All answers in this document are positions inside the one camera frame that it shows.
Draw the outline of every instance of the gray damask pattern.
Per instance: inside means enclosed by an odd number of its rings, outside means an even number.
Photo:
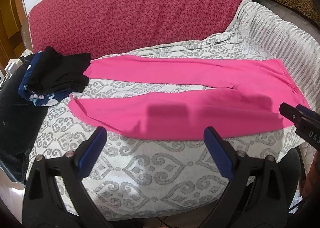
[[[263,60],[271,57],[236,20],[226,32],[214,34],[203,41],[159,45],[126,54],[173,59]],[[75,96],[115,98],[207,88],[91,79],[84,92]],[[75,150],[95,130],[72,115],[67,107],[69,100],[66,98],[49,109],[30,154],[29,169],[37,154],[46,158],[60,157],[66,151]],[[271,154],[280,160],[290,148],[302,143],[294,131],[294,127],[289,127],[228,141],[236,150],[244,150],[250,156],[264,158]],[[57,178],[57,182],[68,211],[75,213],[63,180]],[[107,143],[90,176],[83,180],[92,200],[109,220],[154,217],[190,210],[217,200],[227,183],[203,141],[137,140],[112,132],[108,132]]]

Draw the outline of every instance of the wooden cabinet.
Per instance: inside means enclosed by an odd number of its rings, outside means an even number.
[[[0,70],[3,74],[8,61],[18,58],[25,50],[17,6],[20,17],[26,19],[22,0],[0,0]]]

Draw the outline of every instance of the cable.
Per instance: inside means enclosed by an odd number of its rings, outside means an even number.
[[[3,88],[4,82],[9,79],[9,76],[10,76],[9,74],[6,74],[6,75],[4,76],[3,81],[0,83],[0,90]]]
[[[166,216],[163,220],[161,220],[159,217],[157,217],[157,219],[161,222],[160,227],[162,227],[162,224],[164,224],[164,225],[167,226],[168,228],[179,228],[179,227],[177,227],[177,226],[172,227],[172,226],[166,224],[166,223],[164,222],[164,220],[165,220],[166,218],[167,218],[167,216]]]
[[[295,206],[291,207],[291,208],[289,209],[289,212],[292,211],[293,209],[295,209],[296,207],[299,207],[299,206],[303,205],[303,204],[305,203],[306,199],[307,199],[307,197],[304,198],[304,199],[303,199],[302,201],[300,201],[299,203],[297,203]]]

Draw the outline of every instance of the pink pants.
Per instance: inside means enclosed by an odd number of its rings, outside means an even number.
[[[204,85],[209,90],[155,93],[127,98],[74,99],[80,120],[147,140],[202,140],[214,126],[223,137],[276,131],[293,123],[279,106],[309,105],[280,60],[156,59],[133,55],[91,62],[84,73],[138,83]]]

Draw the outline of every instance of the mattress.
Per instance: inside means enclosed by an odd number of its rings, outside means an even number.
[[[134,50],[125,54],[156,58],[281,59],[313,110],[318,109],[319,44],[294,24],[266,7],[242,1],[227,30],[203,41],[191,40]],[[205,86],[131,83],[91,79],[78,98],[130,97],[147,92],[183,92]],[[72,115],[69,98],[48,110],[30,154],[29,170],[37,154],[60,157],[88,139],[95,130]],[[230,138],[236,150],[249,156],[273,155],[279,161],[304,141],[295,128]],[[63,180],[58,187],[67,210],[76,213]],[[108,132],[107,143],[83,184],[108,220],[167,216],[217,200],[223,178],[203,141],[137,140]]]

